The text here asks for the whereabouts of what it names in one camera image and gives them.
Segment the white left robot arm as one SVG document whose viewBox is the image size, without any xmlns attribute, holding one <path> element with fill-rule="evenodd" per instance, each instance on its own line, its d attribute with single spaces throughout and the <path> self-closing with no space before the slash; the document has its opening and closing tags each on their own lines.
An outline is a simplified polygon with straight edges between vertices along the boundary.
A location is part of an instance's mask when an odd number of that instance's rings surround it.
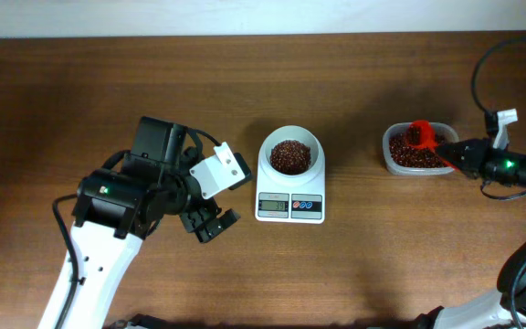
<svg viewBox="0 0 526 329">
<path fill-rule="evenodd" d="M 178 216 L 201 243 L 238 221 L 238 213 L 223 210 L 215 196 L 248 182 L 251 171 L 227 143 L 215 142 L 213 155 L 204 156 L 203 136 L 142 117 L 132 148 L 80 181 L 72 226 L 60 215 L 62 200 L 53 201 L 67 255 L 40 327 L 101 328 L 123 275 L 164 217 Z"/>
</svg>

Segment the orange measuring scoop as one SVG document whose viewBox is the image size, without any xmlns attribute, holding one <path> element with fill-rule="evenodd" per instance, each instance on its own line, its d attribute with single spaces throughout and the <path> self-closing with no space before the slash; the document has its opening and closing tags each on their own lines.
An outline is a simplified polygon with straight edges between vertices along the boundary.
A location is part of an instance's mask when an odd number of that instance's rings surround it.
<svg viewBox="0 0 526 329">
<path fill-rule="evenodd" d="M 425 120 L 412 122 L 404 133 L 405 145 L 410 149 L 410 163 L 419 168 L 442 168 L 452 165 L 437 154 L 437 147 L 447 142 Z"/>
</svg>

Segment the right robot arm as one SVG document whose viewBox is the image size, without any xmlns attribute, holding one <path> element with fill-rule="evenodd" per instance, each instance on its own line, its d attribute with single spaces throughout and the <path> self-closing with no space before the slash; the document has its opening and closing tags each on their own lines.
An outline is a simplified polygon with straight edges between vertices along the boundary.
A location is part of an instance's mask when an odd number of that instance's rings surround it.
<svg viewBox="0 0 526 329">
<path fill-rule="evenodd" d="M 520 193 L 493 196 L 509 201 L 526 196 L 526 154 L 517 154 L 495 142 L 505 142 L 506 125 L 488 119 L 487 138 L 445 143 L 436 148 L 442 160 L 465 176 L 480 179 L 480 191 L 492 183 L 519 186 Z M 526 241 L 508 258 L 497 280 L 497 288 L 458 307 L 439 306 L 418 315 L 410 328 L 526 328 Z"/>
</svg>

